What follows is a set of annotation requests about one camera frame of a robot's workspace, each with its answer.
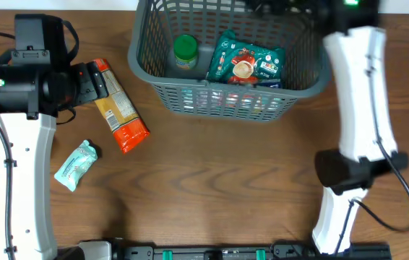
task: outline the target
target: green lid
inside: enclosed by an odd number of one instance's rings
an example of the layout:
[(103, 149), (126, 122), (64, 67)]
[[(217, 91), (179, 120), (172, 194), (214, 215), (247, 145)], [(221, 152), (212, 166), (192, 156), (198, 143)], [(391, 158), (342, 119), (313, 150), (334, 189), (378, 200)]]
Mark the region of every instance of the green lid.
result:
[(185, 61), (193, 59), (198, 55), (197, 40), (191, 35), (180, 35), (174, 41), (174, 54)]

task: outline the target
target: wooden table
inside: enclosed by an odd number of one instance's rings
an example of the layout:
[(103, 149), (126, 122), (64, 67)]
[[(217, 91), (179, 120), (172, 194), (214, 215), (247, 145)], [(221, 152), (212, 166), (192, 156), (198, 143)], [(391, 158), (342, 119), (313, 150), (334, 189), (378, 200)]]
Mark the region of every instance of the wooden table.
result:
[[(0, 11), (0, 31), (13, 33), (15, 13)], [(46, 14), (77, 29), (77, 62), (110, 61), (152, 132), (123, 155), (93, 104), (57, 127), (52, 174), (83, 139), (103, 150), (74, 193), (49, 176), (60, 246), (106, 236), (172, 246), (309, 239), (322, 198), (314, 155), (336, 147), (340, 133), (333, 84), (272, 123), (180, 116), (129, 70), (133, 12)], [(386, 15), (384, 23), (392, 125), (400, 149), (409, 153), (409, 15)], [(12, 40), (0, 38), (0, 54), (12, 47)], [(409, 169), (404, 176), (409, 183)], [(409, 223), (408, 198), (393, 175), (376, 180), (365, 202), (392, 224)], [(395, 259), (409, 259), (409, 233), (390, 232), (363, 210), (352, 240), (388, 241)]]

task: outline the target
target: gray plastic basket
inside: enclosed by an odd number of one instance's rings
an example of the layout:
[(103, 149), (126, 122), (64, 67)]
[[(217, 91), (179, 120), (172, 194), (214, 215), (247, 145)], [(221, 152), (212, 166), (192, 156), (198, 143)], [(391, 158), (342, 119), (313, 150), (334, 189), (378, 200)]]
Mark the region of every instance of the gray plastic basket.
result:
[[(320, 37), (306, 15), (258, 17), (239, 0), (141, 0), (128, 60), (131, 70), (155, 88), (177, 113), (271, 121), (299, 98), (319, 94), (331, 79)], [(284, 89), (235, 86), (205, 80), (223, 31), (258, 46), (286, 49)], [(181, 34), (199, 41), (195, 69), (178, 69), (173, 41)]]

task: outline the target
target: teal package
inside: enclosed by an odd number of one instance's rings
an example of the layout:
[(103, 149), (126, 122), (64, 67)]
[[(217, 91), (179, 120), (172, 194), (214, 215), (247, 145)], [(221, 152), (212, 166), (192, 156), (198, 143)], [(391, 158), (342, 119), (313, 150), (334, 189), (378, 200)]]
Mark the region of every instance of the teal package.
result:
[(89, 141), (84, 140), (66, 159), (66, 162), (55, 173), (54, 177), (70, 191), (74, 191), (80, 178), (89, 170), (97, 158), (95, 148), (90, 146)]
[(206, 79), (227, 84), (257, 84), (262, 80), (280, 79), (285, 65), (285, 49), (273, 50), (236, 40), (226, 30), (218, 44)]

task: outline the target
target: small plastic jar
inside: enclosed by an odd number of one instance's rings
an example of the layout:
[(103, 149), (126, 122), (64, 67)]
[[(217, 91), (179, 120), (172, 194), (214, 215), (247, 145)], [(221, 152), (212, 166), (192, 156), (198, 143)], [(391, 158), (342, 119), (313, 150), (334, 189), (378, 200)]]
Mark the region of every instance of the small plastic jar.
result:
[(174, 41), (176, 65), (181, 69), (193, 69), (198, 63), (198, 41), (191, 35), (180, 35)]

